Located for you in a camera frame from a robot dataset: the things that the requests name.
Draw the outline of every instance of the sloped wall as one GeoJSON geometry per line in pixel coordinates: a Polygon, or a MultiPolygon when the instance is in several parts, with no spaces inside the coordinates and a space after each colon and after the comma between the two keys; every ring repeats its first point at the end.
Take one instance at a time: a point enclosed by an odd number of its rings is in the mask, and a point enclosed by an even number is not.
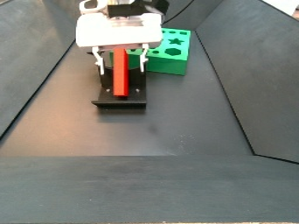
{"type": "Polygon", "coordinates": [[[50,0],[0,5],[0,136],[74,37],[74,24],[50,0]]]}
{"type": "Polygon", "coordinates": [[[297,21],[224,0],[196,32],[255,153],[299,162],[297,21]]]}

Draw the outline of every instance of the black holder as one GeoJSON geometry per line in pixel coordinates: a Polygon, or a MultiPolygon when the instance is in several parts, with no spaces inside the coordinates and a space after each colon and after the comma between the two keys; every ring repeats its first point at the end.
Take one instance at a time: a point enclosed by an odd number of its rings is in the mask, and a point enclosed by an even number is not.
{"type": "Polygon", "coordinates": [[[113,68],[105,67],[101,75],[99,71],[101,89],[99,98],[92,103],[97,107],[144,107],[145,106],[145,64],[144,72],[140,67],[128,70],[128,97],[113,96],[113,68]]]}

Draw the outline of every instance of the red block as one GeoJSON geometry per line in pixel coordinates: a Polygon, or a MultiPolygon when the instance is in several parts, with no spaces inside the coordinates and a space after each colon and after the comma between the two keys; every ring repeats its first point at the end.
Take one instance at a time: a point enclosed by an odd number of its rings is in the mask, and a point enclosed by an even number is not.
{"type": "Polygon", "coordinates": [[[113,53],[113,96],[128,96],[127,50],[116,48],[113,53]]]}

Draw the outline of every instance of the dark gray surface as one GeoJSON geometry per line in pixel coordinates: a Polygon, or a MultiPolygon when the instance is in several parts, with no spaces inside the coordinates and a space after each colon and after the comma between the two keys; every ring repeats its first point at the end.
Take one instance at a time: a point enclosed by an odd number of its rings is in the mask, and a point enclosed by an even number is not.
{"type": "Polygon", "coordinates": [[[0,136],[73,41],[74,24],[52,1],[0,7],[0,136]]]}
{"type": "Polygon", "coordinates": [[[297,222],[297,173],[261,157],[6,157],[0,222],[297,222]]]}
{"type": "MultiPolygon", "coordinates": [[[[167,11],[165,20],[171,18],[184,8],[191,0],[167,0],[169,9],[167,11]]],[[[164,27],[195,30],[207,16],[215,10],[223,0],[195,0],[185,11],[176,17],[164,27]]]]}
{"type": "Polygon", "coordinates": [[[73,46],[0,156],[251,155],[195,34],[185,76],[148,74],[145,110],[99,110],[99,90],[95,58],[73,46]]]}
{"type": "Polygon", "coordinates": [[[255,153],[299,162],[297,21],[225,0],[196,31],[255,153]]]}

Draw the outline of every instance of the green block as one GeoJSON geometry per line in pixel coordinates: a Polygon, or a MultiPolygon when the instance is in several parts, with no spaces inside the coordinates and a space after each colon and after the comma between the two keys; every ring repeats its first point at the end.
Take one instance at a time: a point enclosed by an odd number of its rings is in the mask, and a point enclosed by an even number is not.
{"type": "MultiPolygon", "coordinates": [[[[165,74],[185,74],[189,53],[191,31],[163,28],[163,42],[148,49],[147,71],[165,74]]],[[[129,68],[139,67],[143,49],[127,50],[129,68]]]]}

